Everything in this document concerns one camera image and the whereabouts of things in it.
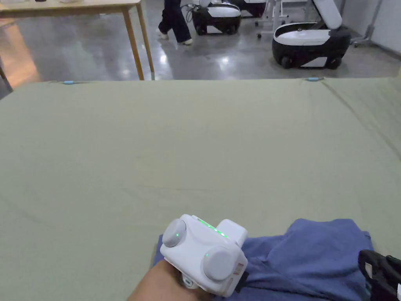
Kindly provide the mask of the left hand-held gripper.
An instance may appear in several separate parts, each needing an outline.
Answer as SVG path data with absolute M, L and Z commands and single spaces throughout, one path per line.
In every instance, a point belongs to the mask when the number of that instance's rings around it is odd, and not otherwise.
M 244 278 L 242 250 L 248 231 L 229 219 L 216 227 L 195 215 L 174 219 L 161 238 L 160 253 L 181 274 L 183 286 L 230 297 Z

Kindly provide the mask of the person's left hand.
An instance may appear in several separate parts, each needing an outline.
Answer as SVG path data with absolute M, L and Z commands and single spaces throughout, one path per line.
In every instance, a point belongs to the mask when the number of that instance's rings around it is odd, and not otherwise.
M 165 260 L 152 267 L 138 283 L 128 301 L 212 301 L 214 296 L 202 289 L 182 285 L 181 273 Z

